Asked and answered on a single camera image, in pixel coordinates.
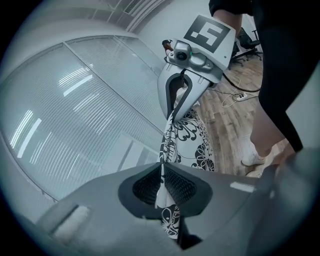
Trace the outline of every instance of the cloth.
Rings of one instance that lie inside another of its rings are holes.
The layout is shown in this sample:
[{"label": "cloth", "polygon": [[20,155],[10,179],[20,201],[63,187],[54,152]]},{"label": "cloth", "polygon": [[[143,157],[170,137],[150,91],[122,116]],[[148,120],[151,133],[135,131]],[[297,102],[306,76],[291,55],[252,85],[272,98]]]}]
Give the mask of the cloth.
[{"label": "cloth", "polygon": [[297,152],[302,143],[286,114],[315,69],[318,49],[310,36],[318,31],[316,1],[288,4],[273,0],[210,0],[213,16],[217,10],[254,17],[263,49],[263,79],[259,102]]},{"label": "cloth", "polygon": [[[173,122],[168,118],[162,138],[158,161],[179,163],[196,169],[215,171],[213,150],[204,122],[191,109],[181,120]],[[162,165],[161,184],[155,202],[162,210],[162,227],[172,239],[178,238],[180,212],[178,206],[165,187]]]}]

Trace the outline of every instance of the white sneaker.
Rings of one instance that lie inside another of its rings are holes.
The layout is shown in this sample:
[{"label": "white sneaker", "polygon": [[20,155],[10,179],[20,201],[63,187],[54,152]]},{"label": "white sneaker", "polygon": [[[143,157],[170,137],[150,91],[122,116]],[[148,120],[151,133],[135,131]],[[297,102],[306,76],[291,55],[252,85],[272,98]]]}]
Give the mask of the white sneaker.
[{"label": "white sneaker", "polygon": [[241,162],[245,166],[263,165],[266,162],[266,158],[259,156],[257,153],[252,153],[246,157],[244,156]]}]

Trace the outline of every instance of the wooden floor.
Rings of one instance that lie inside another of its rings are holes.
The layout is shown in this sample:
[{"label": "wooden floor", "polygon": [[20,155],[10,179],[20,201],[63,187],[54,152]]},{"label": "wooden floor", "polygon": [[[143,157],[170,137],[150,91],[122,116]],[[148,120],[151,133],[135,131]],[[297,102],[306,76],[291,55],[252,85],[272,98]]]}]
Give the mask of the wooden floor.
[{"label": "wooden floor", "polygon": [[[243,67],[234,63],[231,70],[227,70],[225,73],[235,85],[239,83],[240,79],[239,87],[254,90],[261,86],[263,62],[257,57],[251,57],[249,61],[243,62]],[[235,88],[223,77],[221,83],[213,89],[232,93]],[[244,166],[241,163],[242,155],[250,154],[254,149],[254,145],[250,142],[250,134],[258,98],[249,94],[254,98],[236,102],[228,108],[223,108],[222,102],[227,96],[228,94],[208,89],[199,99],[200,106],[194,108],[206,124],[214,151],[215,169],[219,173],[233,175],[247,175],[252,171],[263,170],[288,142],[282,141],[275,145],[265,164]],[[229,106],[233,102],[230,96],[223,105]]]}]

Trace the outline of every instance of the person's leg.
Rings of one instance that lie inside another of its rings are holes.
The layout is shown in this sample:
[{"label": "person's leg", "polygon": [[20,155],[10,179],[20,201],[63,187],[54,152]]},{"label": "person's leg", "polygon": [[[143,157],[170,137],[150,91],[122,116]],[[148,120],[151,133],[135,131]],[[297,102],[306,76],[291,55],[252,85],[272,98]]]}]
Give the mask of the person's leg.
[{"label": "person's leg", "polygon": [[246,166],[263,164],[265,162],[265,157],[270,154],[272,147],[284,139],[285,136],[276,127],[258,102],[250,136],[250,140],[258,155],[256,153],[244,155],[242,163]]}]

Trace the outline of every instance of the black and white patterned fabric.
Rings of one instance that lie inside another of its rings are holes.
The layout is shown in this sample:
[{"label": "black and white patterned fabric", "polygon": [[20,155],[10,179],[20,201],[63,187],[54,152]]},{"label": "black and white patterned fabric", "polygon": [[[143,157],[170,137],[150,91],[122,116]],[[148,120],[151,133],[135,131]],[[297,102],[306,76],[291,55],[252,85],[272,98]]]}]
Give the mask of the black and white patterned fabric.
[{"label": "black and white patterned fabric", "polygon": [[[215,171],[214,154],[204,122],[191,109],[181,120],[168,118],[160,147],[158,161],[179,163],[185,166]],[[180,211],[165,187],[162,165],[161,184],[155,202],[162,210],[162,227],[172,239],[178,238]]]}]

